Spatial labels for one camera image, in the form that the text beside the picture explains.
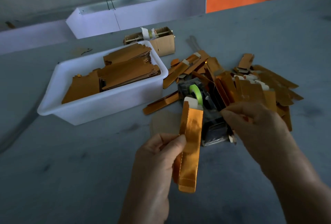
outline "white plastic bin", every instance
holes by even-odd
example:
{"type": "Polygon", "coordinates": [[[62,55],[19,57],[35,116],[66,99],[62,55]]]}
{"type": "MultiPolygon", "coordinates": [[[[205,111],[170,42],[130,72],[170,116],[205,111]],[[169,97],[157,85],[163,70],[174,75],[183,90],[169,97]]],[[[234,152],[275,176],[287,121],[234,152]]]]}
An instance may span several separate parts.
{"type": "Polygon", "coordinates": [[[54,114],[76,126],[160,99],[162,97],[163,79],[168,76],[168,70],[149,41],[140,41],[139,44],[151,47],[152,64],[159,66],[160,75],[62,105],[61,101],[71,85],[73,76],[77,74],[87,75],[93,69],[103,68],[105,66],[103,56],[128,45],[67,60],[59,63],[54,69],[37,112],[43,116],[54,114]]]}

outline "open cardboard box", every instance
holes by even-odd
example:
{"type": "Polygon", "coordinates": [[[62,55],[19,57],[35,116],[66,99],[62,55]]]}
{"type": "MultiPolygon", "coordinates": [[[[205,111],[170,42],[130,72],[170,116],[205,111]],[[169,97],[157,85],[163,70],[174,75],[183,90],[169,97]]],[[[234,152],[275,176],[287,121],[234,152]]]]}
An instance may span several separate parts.
{"type": "MultiPolygon", "coordinates": [[[[168,27],[162,27],[155,29],[156,34],[164,33],[159,36],[159,38],[152,39],[149,42],[152,44],[154,50],[159,55],[159,57],[175,53],[175,35],[168,27]]],[[[124,37],[124,45],[135,43],[142,39],[127,42],[127,40],[132,40],[142,36],[142,33],[131,34],[124,37]]]]}

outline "green tape roll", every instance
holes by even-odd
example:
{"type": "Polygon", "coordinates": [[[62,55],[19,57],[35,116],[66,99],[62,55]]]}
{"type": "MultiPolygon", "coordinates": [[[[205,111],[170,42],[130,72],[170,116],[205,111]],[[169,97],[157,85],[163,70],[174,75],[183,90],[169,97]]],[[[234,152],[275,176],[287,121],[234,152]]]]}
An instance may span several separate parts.
{"type": "Polygon", "coordinates": [[[192,93],[195,94],[195,97],[198,100],[198,104],[203,105],[202,94],[201,94],[200,89],[198,88],[198,86],[195,85],[195,84],[190,86],[190,94],[192,94],[192,93]]]}

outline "table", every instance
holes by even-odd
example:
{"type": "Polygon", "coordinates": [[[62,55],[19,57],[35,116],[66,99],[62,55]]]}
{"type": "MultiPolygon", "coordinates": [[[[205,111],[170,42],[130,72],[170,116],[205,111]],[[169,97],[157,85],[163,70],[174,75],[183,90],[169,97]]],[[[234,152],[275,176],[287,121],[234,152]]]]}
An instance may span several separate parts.
{"type": "MultiPolygon", "coordinates": [[[[243,53],[299,84],[291,106],[293,136],[331,186],[331,0],[274,0],[151,25],[168,26],[176,53],[192,54],[190,35],[226,69],[243,53]]],[[[0,56],[0,136],[43,93],[55,65],[78,47],[91,53],[122,44],[130,29],[0,56]]],[[[164,95],[176,90],[172,84],[164,95]]],[[[80,126],[39,116],[0,155],[1,223],[116,223],[137,148],[149,137],[151,115],[141,105],[80,126]]],[[[181,112],[179,103],[167,107],[181,112]]],[[[241,141],[201,148],[195,194],[172,183],[168,223],[284,223],[271,183],[241,141]]]]}

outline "black string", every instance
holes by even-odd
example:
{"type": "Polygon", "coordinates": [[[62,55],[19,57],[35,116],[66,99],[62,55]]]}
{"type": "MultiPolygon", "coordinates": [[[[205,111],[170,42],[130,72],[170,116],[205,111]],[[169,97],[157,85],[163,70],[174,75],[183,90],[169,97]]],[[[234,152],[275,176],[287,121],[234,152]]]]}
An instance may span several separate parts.
{"type": "MultiPolygon", "coordinates": [[[[110,0],[110,1],[112,2],[112,5],[113,5],[114,10],[116,10],[115,7],[114,7],[113,1],[112,0],[110,0]]],[[[110,10],[109,9],[109,5],[108,5],[108,0],[106,0],[106,2],[107,2],[108,10],[110,10]]]]}

